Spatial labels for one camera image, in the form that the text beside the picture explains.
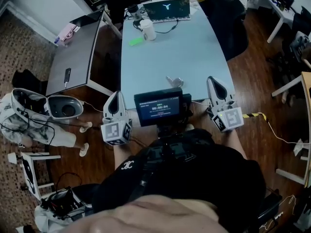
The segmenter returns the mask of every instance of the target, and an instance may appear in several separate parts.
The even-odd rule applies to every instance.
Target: patterned carpet
[[[5,11],[0,17],[0,98],[12,91],[11,80],[16,70],[29,69],[40,80],[47,80],[55,51],[55,45]],[[8,153],[20,150],[0,135],[0,232],[15,232],[16,227],[34,225],[38,200],[29,191],[21,191],[20,185],[25,184],[22,168],[7,161]],[[47,183],[46,162],[36,162],[38,184]]]

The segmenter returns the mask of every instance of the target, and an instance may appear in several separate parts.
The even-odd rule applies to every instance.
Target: table
[[[167,32],[176,24],[155,23],[156,31]],[[134,95],[171,88],[166,76],[184,81],[183,93],[192,100],[210,99],[207,78],[222,80],[234,94],[234,86],[223,51],[204,12],[200,8],[191,20],[180,21],[166,34],[158,33],[154,41],[135,46],[129,42],[142,37],[126,20],[123,26],[121,91],[127,109],[135,108]]]
[[[311,88],[311,73],[310,72],[302,72],[301,75],[288,84],[284,85],[280,89],[273,92],[271,95],[272,97],[275,97],[284,91],[288,90],[289,88],[293,87],[296,84],[302,83],[306,102],[307,102],[307,110],[308,110],[308,119],[309,119],[309,143],[311,143],[311,97],[310,97],[310,88]],[[299,177],[297,175],[294,175],[292,173],[289,173],[287,171],[284,171],[282,169],[277,169],[276,173],[279,175],[282,175],[290,180],[293,180],[297,183],[305,185],[305,187],[309,187],[311,185],[311,176],[310,176],[310,170],[311,170],[311,145],[305,145],[304,148],[308,149],[308,157],[301,157],[301,160],[307,161],[307,168],[305,172],[304,177]]]
[[[292,27],[295,15],[295,12],[292,9],[290,9],[289,11],[285,9],[284,11],[281,11],[280,8],[276,5],[275,1],[272,0],[258,0],[257,7],[272,8],[280,17],[280,20],[278,21],[275,29],[273,30],[273,32],[271,33],[270,37],[267,40],[268,43],[271,43],[271,41],[276,36],[277,32],[280,30],[283,23],[286,23],[290,27]]]
[[[50,155],[50,153],[42,152],[42,153],[24,153],[21,152],[21,156],[23,158],[23,172],[25,176],[25,181],[28,186],[28,190],[38,199],[48,198],[51,194],[55,192],[41,195],[40,189],[48,186],[54,185],[54,183],[48,183],[44,185],[37,184],[37,179],[35,177],[35,169],[34,169],[34,161],[39,160],[52,160],[52,159],[60,159],[60,155]]]
[[[46,96],[88,86],[108,96],[116,91],[116,79],[111,63],[117,56],[116,46],[121,52],[121,34],[103,17],[89,25],[85,25],[66,40],[68,46],[59,46],[51,67]],[[71,68],[70,79],[65,87],[65,71]]]

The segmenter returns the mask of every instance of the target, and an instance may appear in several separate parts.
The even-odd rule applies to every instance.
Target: person wearing black shirt
[[[247,160],[235,130],[226,133],[223,145],[201,129],[168,139],[170,146],[182,143],[194,158],[163,161],[142,183],[148,148],[131,156],[127,145],[115,146],[115,172],[93,197],[95,214],[66,231],[242,233],[256,222],[265,181],[258,163]],[[159,139],[150,147],[163,144]]]

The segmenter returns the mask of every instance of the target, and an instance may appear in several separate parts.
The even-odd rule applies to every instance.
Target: open gray container
[[[83,112],[81,102],[69,96],[50,96],[48,97],[48,106],[54,120],[76,118]]]

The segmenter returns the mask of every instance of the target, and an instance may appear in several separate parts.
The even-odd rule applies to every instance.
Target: white logo on screen
[[[165,6],[167,10],[169,10],[169,9],[170,9],[170,8],[169,8],[170,4],[169,4],[169,5],[165,5],[165,4],[163,4],[163,6]]]

